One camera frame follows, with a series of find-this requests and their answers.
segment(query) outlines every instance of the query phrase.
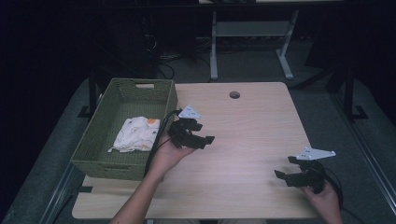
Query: basket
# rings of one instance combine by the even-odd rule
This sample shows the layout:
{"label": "basket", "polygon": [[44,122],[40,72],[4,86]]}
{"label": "basket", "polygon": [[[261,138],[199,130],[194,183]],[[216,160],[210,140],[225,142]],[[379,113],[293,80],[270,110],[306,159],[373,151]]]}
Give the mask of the basket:
{"label": "basket", "polygon": [[149,152],[107,150],[126,119],[143,116],[163,120],[176,108],[177,93],[172,80],[113,78],[71,162],[91,177],[142,180]]}

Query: floor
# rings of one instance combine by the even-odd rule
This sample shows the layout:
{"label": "floor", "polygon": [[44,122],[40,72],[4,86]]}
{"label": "floor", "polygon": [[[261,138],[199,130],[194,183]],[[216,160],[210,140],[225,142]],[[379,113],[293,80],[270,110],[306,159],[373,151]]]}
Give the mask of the floor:
{"label": "floor", "polygon": [[[286,57],[295,78],[285,79],[275,52],[281,43],[282,39],[224,40],[223,49],[219,51],[219,79],[211,82],[278,81],[292,87],[321,71],[304,65],[312,43],[293,40]],[[162,72],[158,77],[163,78],[163,74],[170,77],[173,70],[173,80],[176,83],[208,82],[208,59],[209,53],[205,51],[196,59],[164,60],[166,65],[160,65]],[[342,183],[345,206],[343,219],[345,223],[360,223],[350,214],[352,213],[364,223],[396,223],[396,211],[389,206],[394,198],[387,198],[384,193],[387,184],[385,187],[380,184],[381,181],[384,183],[388,180],[389,186],[396,186],[396,128],[376,105],[370,91],[358,80],[355,81],[354,105],[360,105],[368,119],[350,122],[340,106],[343,90],[327,93],[325,85],[328,80],[329,77],[325,77],[303,90],[290,90],[290,95],[311,146],[337,152],[335,158],[323,160],[322,163]],[[70,165],[69,159],[87,126],[88,119],[79,118],[78,114],[83,106],[89,104],[88,99],[86,80],[81,83],[64,110],[3,223],[108,222],[77,220],[71,214],[84,174]],[[382,178],[375,175],[373,161],[379,163],[384,174],[382,176],[381,173]],[[395,195],[393,188],[390,188],[390,195]],[[268,223],[315,224],[322,221],[280,219],[268,220]]]}

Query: dark background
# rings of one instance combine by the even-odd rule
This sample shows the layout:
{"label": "dark background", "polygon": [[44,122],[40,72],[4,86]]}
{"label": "dark background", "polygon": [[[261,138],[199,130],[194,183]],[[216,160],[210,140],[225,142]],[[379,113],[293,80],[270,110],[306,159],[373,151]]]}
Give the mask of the dark background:
{"label": "dark background", "polygon": [[[101,3],[84,1],[85,7]],[[179,12],[157,13],[147,21],[142,20],[145,13],[97,13],[82,7],[62,0],[0,2],[1,219],[74,91],[92,71],[101,89],[112,77],[153,78],[156,59],[145,50],[144,34],[194,54],[194,38],[210,32],[207,12],[200,20]],[[396,124],[392,8],[391,2],[365,2],[325,14],[322,7],[302,10],[293,36],[315,38],[309,65],[350,65]],[[322,20],[313,20],[318,13]]]}

